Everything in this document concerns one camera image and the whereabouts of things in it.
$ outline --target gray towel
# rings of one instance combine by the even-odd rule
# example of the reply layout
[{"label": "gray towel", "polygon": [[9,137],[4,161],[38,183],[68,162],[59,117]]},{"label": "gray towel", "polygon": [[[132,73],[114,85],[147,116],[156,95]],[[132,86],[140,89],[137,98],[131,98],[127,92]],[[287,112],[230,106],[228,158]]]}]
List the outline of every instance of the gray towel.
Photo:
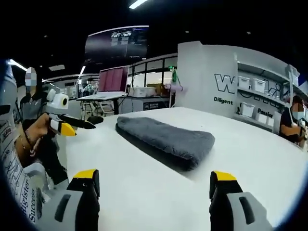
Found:
[{"label": "gray towel", "polygon": [[119,117],[117,126],[148,145],[189,162],[187,170],[197,167],[215,142],[209,132],[185,130],[147,117]]}]

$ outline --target black ceiling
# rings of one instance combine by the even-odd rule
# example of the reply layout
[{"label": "black ceiling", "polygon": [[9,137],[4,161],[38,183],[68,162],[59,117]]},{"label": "black ceiling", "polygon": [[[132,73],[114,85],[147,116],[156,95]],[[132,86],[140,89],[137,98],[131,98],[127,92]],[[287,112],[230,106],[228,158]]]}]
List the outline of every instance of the black ceiling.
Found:
[{"label": "black ceiling", "polygon": [[[23,66],[34,67],[43,78],[79,74],[87,35],[114,27],[150,25],[148,57],[177,52],[179,42],[200,40],[255,49],[302,73],[308,70],[307,20],[299,6],[278,8],[280,2],[270,7],[260,0],[148,0],[131,10],[128,7],[134,1],[70,4],[68,9],[46,7],[25,14],[19,17],[23,26],[7,26],[2,51]],[[65,70],[48,69],[57,64],[64,64]],[[92,72],[97,70],[85,69],[85,73]],[[25,73],[14,68],[14,74],[22,84]]]}]

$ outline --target white tabletop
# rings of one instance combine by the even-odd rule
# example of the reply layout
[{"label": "white tabletop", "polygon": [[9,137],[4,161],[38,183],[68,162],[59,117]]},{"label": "white tabletop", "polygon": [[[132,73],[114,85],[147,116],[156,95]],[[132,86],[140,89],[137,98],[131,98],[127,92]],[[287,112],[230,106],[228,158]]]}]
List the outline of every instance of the white tabletop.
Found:
[{"label": "white tabletop", "polygon": [[107,101],[112,100],[116,98],[121,98],[125,96],[125,92],[122,91],[109,91],[109,92],[98,92],[95,95],[88,95],[84,97],[80,97],[77,99],[77,101]]},{"label": "white tabletop", "polygon": [[272,226],[279,225],[305,182],[307,153],[268,131],[187,108],[125,114],[147,116],[179,128],[211,132],[215,144],[200,166],[179,174],[115,131],[117,115],[96,129],[79,129],[67,138],[67,170],[97,168],[100,173],[99,230],[206,231],[209,179],[213,170],[233,174],[244,192],[267,209]]}]

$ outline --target computer screen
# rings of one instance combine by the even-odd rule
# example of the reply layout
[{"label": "computer screen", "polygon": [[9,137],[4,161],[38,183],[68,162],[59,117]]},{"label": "computer screen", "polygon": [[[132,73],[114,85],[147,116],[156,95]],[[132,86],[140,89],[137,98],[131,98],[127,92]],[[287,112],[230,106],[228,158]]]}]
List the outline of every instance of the computer screen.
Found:
[{"label": "computer screen", "polygon": [[145,59],[149,26],[127,26],[89,35],[85,46],[88,63]]},{"label": "computer screen", "polygon": [[129,66],[100,71],[98,91],[126,91]]}]

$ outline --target face mask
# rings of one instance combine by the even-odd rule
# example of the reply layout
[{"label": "face mask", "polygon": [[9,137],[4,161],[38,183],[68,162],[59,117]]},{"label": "face mask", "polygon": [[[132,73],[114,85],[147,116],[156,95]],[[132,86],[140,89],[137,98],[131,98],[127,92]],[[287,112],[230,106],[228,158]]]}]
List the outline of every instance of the face mask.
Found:
[{"label": "face mask", "polygon": [[304,118],[304,112],[292,112],[292,115],[296,120]]}]

